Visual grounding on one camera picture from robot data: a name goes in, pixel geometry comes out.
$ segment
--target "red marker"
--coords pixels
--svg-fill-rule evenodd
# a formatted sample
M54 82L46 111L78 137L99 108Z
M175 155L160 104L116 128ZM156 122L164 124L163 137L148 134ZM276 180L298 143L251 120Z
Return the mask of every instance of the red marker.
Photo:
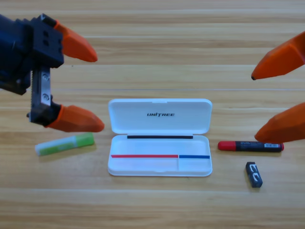
M218 149L225 151L281 152L284 150L284 144L221 141L218 143Z

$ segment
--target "blue stripe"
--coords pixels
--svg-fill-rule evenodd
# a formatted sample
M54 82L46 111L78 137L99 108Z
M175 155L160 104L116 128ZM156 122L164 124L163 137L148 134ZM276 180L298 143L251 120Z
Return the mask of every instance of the blue stripe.
M201 159L210 159L210 156L206 156L206 155L179 155L179 158L201 158Z

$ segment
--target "screw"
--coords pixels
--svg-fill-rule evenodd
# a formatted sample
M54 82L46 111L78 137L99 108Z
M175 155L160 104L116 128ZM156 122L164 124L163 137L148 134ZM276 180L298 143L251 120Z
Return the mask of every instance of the screw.
M49 100L49 96L47 94L43 94L42 97L44 100Z
M43 74L42 77L46 81L49 81L49 79L50 79L50 77L47 74Z

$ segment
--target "wooden table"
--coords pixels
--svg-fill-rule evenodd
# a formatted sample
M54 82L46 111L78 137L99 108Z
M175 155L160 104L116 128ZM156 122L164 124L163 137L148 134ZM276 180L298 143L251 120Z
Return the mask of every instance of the wooden table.
M86 37L96 63L52 70L54 101L95 112L96 145L37 157L68 137L30 124L30 92L1 91L1 229L303 229L305 142L282 153L220 152L254 140L273 115L305 101L305 68L252 81L266 52L303 32L303 0L2 0L11 19L46 13ZM206 98L213 103L209 177L113 177L107 171L113 98ZM257 163L263 185L244 172Z

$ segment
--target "small black eraser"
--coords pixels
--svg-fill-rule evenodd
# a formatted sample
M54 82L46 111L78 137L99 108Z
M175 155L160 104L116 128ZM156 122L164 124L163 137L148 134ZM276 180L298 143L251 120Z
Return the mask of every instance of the small black eraser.
M252 187L261 187L263 180L258 172L258 168L255 162L247 162L246 171Z

